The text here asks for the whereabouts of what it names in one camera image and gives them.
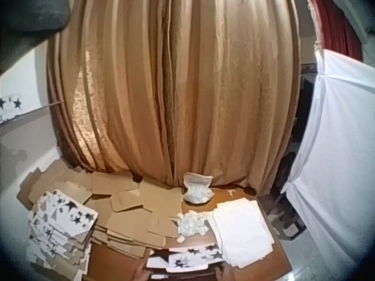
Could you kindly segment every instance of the red curtain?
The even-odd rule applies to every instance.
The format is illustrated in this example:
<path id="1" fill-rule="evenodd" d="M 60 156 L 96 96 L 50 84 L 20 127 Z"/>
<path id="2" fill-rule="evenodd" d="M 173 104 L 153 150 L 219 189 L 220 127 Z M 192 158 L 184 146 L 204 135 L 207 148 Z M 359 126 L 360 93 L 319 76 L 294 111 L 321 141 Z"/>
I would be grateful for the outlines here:
<path id="1" fill-rule="evenodd" d="M 362 61 L 361 42 L 333 0 L 312 0 L 324 49 Z"/>

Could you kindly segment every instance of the stack of white paper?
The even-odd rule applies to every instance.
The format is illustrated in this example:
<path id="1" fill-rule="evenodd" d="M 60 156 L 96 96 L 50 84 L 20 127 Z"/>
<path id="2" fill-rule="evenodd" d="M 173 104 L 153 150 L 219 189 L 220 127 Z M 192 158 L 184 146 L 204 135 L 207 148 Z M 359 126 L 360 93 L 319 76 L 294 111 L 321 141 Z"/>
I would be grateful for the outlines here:
<path id="1" fill-rule="evenodd" d="M 87 273 L 91 228 L 97 212 L 59 190 L 46 192 L 30 212 L 26 260 L 70 280 Z"/>
<path id="2" fill-rule="evenodd" d="M 272 252 L 275 242 L 256 201 L 220 203 L 208 217 L 223 258 L 244 268 Z"/>

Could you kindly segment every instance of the curtain fold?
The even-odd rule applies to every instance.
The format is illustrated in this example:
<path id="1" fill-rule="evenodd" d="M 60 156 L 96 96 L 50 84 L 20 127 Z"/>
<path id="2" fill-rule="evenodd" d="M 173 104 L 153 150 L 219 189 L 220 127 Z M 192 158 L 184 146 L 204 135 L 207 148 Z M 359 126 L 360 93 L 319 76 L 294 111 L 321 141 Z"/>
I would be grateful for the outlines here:
<path id="1" fill-rule="evenodd" d="M 321 34 L 322 47 L 362 61 L 362 44 L 333 0 L 311 0 Z"/>
<path id="2" fill-rule="evenodd" d="M 86 168 L 170 186 L 196 172 L 265 194 L 298 100 L 294 3 L 74 1 L 48 69 L 51 97 L 65 100 L 57 120 Z"/>

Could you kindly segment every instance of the pile of cardboard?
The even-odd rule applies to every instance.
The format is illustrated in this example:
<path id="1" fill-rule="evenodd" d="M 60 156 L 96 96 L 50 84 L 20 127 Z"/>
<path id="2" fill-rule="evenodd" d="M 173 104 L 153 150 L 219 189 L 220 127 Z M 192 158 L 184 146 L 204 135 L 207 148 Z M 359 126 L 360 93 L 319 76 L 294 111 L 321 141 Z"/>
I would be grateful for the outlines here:
<path id="1" fill-rule="evenodd" d="M 86 173 L 57 160 L 45 172 L 29 174 L 18 199 L 30 210 L 45 192 L 56 189 L 97 212 L 92 242 L 124 255 L 141 258 L 147 248 L 164 248 L 168 237 L 178 237 L 174 220 L 181 212 L 180 188 L 146 178 L 136 183 L 126 172 Z"/>

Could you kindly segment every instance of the white sheet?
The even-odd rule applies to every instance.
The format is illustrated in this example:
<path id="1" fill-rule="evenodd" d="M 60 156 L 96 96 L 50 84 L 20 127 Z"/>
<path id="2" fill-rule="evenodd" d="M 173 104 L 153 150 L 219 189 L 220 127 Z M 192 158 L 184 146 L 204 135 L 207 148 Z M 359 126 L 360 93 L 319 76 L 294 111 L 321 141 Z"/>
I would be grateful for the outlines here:
<path id="1" fill-rule="evenodd" d="M 308 126 L 283 190 L 334 277 L 375 234 L 375 69 L 324 50 Z"/>

